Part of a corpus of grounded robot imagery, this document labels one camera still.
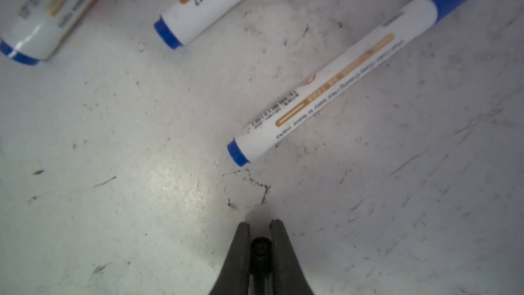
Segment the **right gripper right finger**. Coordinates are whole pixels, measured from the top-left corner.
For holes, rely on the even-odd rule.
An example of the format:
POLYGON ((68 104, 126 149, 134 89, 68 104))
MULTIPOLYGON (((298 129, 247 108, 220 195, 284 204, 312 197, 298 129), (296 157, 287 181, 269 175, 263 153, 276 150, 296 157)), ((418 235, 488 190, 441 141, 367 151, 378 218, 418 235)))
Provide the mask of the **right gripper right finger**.
POLYGON ((272 284, 273 294, 314 295, 300 267, 292 243, 281 220, 272 220, 272 284))

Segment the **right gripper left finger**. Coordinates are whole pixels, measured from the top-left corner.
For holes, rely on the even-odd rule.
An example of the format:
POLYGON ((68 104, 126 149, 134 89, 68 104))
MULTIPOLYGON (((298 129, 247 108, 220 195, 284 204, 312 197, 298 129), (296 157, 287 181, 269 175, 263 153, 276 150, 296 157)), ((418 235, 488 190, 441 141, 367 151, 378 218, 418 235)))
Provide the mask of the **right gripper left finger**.
POLYGON ((251 268, 251 229, 238 225, 221 272, 210 294, 248 294, 251 268))

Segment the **white pen blue end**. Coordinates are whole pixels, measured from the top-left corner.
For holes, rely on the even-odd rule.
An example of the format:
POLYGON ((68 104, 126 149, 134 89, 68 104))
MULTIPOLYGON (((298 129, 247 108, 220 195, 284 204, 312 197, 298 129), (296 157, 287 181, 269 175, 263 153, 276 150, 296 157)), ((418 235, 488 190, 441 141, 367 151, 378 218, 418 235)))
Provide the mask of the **white pen blue end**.
POLYGON ((408 42, 467 0, 411 0, 306 83, 281 96, 227 146, 240 167, 251 163, 408 42))

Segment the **white pen with blue cap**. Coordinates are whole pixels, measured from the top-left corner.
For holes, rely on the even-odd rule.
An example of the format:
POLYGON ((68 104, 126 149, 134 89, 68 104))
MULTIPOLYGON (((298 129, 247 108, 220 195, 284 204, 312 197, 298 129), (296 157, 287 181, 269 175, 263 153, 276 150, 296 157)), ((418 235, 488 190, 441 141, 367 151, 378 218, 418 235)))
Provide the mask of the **white pen with blue cap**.
POLYGON ((1 53, 35 66, 58 49, 97 0, 26 0, 1 32, 1 53))

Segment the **black pen cap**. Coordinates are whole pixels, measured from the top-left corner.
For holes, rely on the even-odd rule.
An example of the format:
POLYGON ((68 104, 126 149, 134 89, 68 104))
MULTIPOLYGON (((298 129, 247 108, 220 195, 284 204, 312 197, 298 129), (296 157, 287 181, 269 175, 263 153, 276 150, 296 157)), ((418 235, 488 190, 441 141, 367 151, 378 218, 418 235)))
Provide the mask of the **black pen cap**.
POLYGON ((272 242, 258 237, 251 243, 250 294, 273 294, 272 290, 272 242))

